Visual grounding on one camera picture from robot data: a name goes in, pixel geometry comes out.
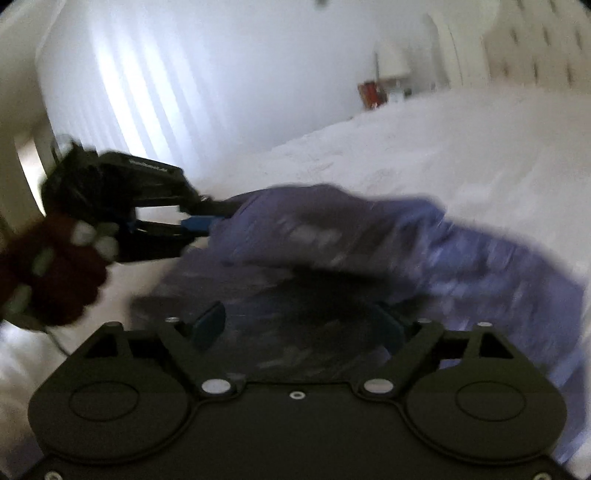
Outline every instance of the human hand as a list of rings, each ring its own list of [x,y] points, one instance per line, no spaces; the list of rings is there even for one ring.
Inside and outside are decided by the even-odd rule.
[[[0,313],[27,330],[68,325],[94,303],[118,253],[114,223],[50,213],[0,252]]]

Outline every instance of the screw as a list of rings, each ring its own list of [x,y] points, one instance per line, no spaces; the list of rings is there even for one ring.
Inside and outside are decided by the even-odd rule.
[[[232,389],[232,385],[228,380],[212,378],[203,382],[201,384],[201,389],[210,395],[222,395],[228,393]]]
[[[303,400],[306,397],[306,394],[304,392],[291,392],[290,393],[290,398],[292,400]]]
[[[374,393],[376,395],[384,395],[394,390],[394,384],[385,378],[373,378],[367,380],[367,382],[363,384],[363,387],[369,393]]]
[[[47,472],[45,474],[45,477],[43,477],[45,480],[64,480],[63,477],[57,473],[57,472]]]

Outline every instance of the white bedsheet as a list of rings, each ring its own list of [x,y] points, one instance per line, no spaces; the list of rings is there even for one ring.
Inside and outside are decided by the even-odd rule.
[[[455,218],[539,245],[586,282],[590,128],[591,96],[506,86],[451,90],[363,113],[267,153],[228,159],[198,188],[227,197],[280,183],[330,182],[364,195],[426,194]],[[102,321],[125,321],[130,292],[145,291],[142,279],[162,269],[143,268],[136,275],[129,270],[99,314],[66,332],[67,346],[79,345]],[[60,362],[46,339],[14,338],[20,340],[4,343],[0,356],[0,429],[12,429],[0,449],[27,431],[24,404]],[[17,396],[9,382],[23,385]]]

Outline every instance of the purple garment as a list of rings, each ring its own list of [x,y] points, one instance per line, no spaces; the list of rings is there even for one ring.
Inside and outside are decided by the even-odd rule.
[[[366,200],[328,185],[242,199],[213,225],[209,250],[186,254],[151,300],[135,303],[137,320],[190,317],[223,301],[226,331],[208,355],[232,375],[285,380],[346,379],[383,363],[368,301],[405,301],[451,330],[489,321],[565,396],[555,458],[582,443],[583,288],[540,254],[446,221],[425,199]]]

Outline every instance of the beige headboard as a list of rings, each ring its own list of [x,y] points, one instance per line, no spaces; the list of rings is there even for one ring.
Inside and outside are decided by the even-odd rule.
[[[493,80],[591,93],[591,12],[579,0],[501,0],[483,45]]]

